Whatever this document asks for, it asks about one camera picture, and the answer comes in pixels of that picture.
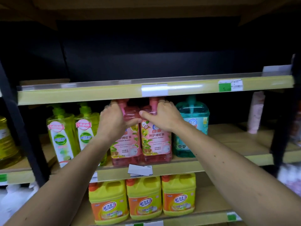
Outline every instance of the shelf post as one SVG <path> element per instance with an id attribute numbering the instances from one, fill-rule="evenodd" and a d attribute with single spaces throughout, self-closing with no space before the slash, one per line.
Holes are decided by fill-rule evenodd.
<path id="1" fill-rule="evenodd" d="M 36 182 L 41 187 L 49 180 L 50 170 L 42 150 L 39 136 L 35 134 L 36 132 L 32 130 L 32 125 L 28 123 L 30 121 L 29 109 L 27 106 L 23 108 L 18 107 L 16 86 L 13 87 L 10 85 L 1 61 L 0 90 L 19 137 L 22 152 L 27 156 Z"/>
<path id="2" fill-rule="evenodd" d="M 281 106 L 282 114 L 277 121 L 271 144 L 271 152 L 273 154 L 274 165 L 276 166 L 277 171 L 283 162 L 285 148 L 290 139 L 292 124 L 301 99 L 301 53 L 296 53 L 295 55 L 292 75 L 294 77 L 295 84 L 292 89 L 285 89 L 284 91 L 285 102 Z"/>

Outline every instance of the pink pump bottle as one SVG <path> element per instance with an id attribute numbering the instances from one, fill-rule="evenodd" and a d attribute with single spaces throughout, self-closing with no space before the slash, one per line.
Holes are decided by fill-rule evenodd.
<path id="1" fill-rule="evenodd" d="M 156 115 L 160 99 L 158 97 L 150 98 L 150 104 L 144 106 L 142 110 Z M 153 123 L 143 120 L 141 123 L 141 142 L 146 163 L 169 162 L 172 159 L 171 132 L 161 130 Z"/>
<path id="2" fill-rule="evenodd" d="M 127 106 L 128 100 L 117 100 L 123 113 L 123 119 L 129 121 L 133 118 L 141 118 L 138 107 Z M 128 166 L 129 164 L 139 164 L 143 161 L 140 126 L 137 124 L 127 128 L 124 135 L 111 145 L 110 150 L 114 166 Z"/>

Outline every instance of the price strip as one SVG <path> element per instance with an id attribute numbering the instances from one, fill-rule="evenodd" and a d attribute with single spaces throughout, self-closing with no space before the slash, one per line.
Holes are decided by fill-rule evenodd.
<path id="1" fill-rule="evenodd" d="M 126 224 L 126 226 L 164 226 L 163 221 L 153 221 L 148 223 Z"/>
<path id="2" fill-rule="evenodd" d="M 97 171 L 94 172 L 94 174 L 93 174 L 93 176 L 91 178 L 90 183 L 92 183 L 92 182 L 98 182 Z"/>
<path id="3" fill-rule="evenodd" d="M 6 185 L 8 185 L 7 175 L 2 174 L 2 175 L 0 175 L 0 186 L 6 186 Z"/>
<path id="4" fill-rule="evenodd" d="M 142 93 L 142 97 L 167 96 L 168 85 L 167 84 L 142 85 L 141 93 Z"/>
<path id="5" fill-rule="evenodd" d="M 242 221 L 239 215 L 236 212 L 227 213 L 228 221 Z"/>
<path id="6" fill-rule="evenodd" d="M 242 91 L 242 90 L 243 90 L 243 80 L 241 79 L 219 80 L 219 92 Z"/>
<path id="7" fill-rule="evenodd" d="M 153 167 L 152 166 L 138 166 L 138 165 L 130 164 L 128 174 L 130 174 L 131 178 L 150 176 L 150 175 L 153 175 Z"/>

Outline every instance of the teal bottle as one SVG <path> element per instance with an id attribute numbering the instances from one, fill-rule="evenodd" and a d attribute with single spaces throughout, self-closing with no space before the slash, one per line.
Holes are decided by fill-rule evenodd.
<path id="1" fill-rule="evenodd" d="M 183 119 L 195 126 L 198 130 L 206 135 L 208 134 L 209 109 L 202 103 L 197 102 L 195 95 L 189 95 L 185 102 L 176 104 Z M 195 157 L 186 144 L 174 134 L 173 138 L 173 153 L 178 157 Z"/>

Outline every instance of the yellow jug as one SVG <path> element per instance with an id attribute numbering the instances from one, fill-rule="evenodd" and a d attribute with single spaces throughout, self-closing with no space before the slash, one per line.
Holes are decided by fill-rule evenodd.
<path id="1" fill-rule="evenodd" d="M 162 212 L 160 176 L 126 180 L 130 216 L 134 220 L 147 220 Z"/>
<path id="2" fill-rule="evenodd" d="M 117 224 L 129 216 L 124 180 L 90 183 L 89 200 L 98 225 Z"/>
<path id="3" fill-rule="evenodd" d="M 162 176 L 163 211 L 168 216 L 181 216 L 194 211 L 195 174 Z"/>

